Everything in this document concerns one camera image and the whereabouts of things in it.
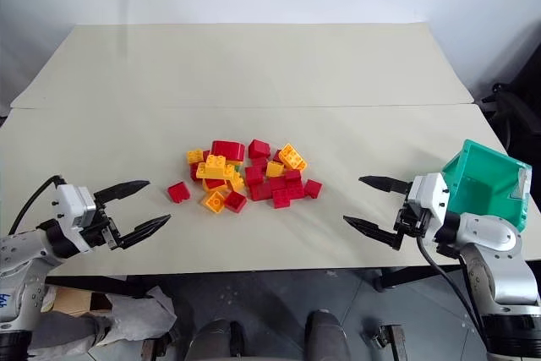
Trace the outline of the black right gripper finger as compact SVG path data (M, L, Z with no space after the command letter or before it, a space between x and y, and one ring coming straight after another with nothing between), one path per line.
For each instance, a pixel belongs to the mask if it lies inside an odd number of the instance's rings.
M384 176L368 175L359 177L358 180L372 188L378 189L386 193L394 192L407 195L412 186L411 182L405 182L395 178L389 178Z
M399 250L402 246L402 237L397 232L387 232L372 222L356 217L344 216L343 220L364 236L384 243L394 250Z

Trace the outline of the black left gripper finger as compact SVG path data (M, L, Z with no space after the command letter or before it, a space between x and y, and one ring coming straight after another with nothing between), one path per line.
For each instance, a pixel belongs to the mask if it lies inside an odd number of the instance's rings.
M132 180L97 191L94 193L96 208L104 209L107 202L125 199L148 185L150 185L148 180Z
M168 214L138 225L131 233L121 237L117 243L117 246L120 249L128 249L135 244L142 242L160 230L171 219L171 217L172 216Z

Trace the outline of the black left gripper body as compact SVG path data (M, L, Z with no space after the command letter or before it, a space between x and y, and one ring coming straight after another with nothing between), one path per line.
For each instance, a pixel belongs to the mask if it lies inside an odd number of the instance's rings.
M106 206L99 201L84 214L80 236L93 249L106 245L110 250L122 247L121 234L114 220L106 213Z

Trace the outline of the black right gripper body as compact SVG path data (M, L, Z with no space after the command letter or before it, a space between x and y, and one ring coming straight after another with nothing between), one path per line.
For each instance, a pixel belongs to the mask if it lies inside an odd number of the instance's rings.
M405 199L402 208L397 212L393 230L396 231L393 248L400 248L405 236L424 238L427 231L427 210L420 204Z

